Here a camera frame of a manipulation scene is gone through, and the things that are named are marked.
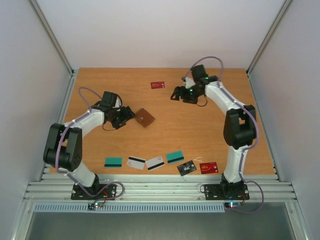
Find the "brown leather card holder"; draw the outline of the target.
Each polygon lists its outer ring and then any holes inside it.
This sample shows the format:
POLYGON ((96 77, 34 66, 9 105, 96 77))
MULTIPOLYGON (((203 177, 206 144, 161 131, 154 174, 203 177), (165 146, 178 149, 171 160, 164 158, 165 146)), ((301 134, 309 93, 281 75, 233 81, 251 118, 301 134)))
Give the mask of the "brown leather card holder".
POLYGON ((139 109, 135 113, 134 119, 144 128, 147 128, 155 121, 155 118, 144 108, 139 109))

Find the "black VIP card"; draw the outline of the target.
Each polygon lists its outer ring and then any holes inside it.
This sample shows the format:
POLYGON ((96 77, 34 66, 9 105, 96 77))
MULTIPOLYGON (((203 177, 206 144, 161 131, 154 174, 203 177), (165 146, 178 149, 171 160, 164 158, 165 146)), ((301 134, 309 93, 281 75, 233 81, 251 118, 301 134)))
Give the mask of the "black VIP card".
POLYGON ((197 167, 194 164, 194 162, 192 160, 190 160, 190 161, 187 161, 181 165, 178 165, 177 170, 178 170, 179 174, 183 177, 187 174, 190 174, 190 173, 196 171, 197 167))

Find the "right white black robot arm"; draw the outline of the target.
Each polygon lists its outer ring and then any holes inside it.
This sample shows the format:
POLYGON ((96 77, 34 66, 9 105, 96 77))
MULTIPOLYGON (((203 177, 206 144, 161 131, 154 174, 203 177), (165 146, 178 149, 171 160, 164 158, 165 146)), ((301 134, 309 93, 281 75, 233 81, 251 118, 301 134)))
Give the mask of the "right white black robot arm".
POLYGON ((200 96, 211 99, 224 113, 223 138, 228 145, 227 164, 217 192, 231 199, 245 191, 243 165, 247 152, 259 136, 256 109, 237 100, 215 75, 209 76, 202 64, 190 69, 192 77, 184 76, 183 86, 175 87, 171 100, 198 103, 200 96))

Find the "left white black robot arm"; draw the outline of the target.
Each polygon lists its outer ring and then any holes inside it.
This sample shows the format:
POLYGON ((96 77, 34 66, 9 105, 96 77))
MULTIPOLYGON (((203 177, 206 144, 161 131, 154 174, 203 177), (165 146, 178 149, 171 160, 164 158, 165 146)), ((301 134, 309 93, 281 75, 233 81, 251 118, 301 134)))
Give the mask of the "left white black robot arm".
POLYGON ((88 110, 79 117, 50 126, 43 161, 57 173, 69 177, 89 199, 96 199, 103 189, 98 175, 83 163, 83 138, 107 122, 118 130, 134 117, 135 113, 129 106, 123 106, 118 94, 105 91, 100 100, 89 104, 88 110))

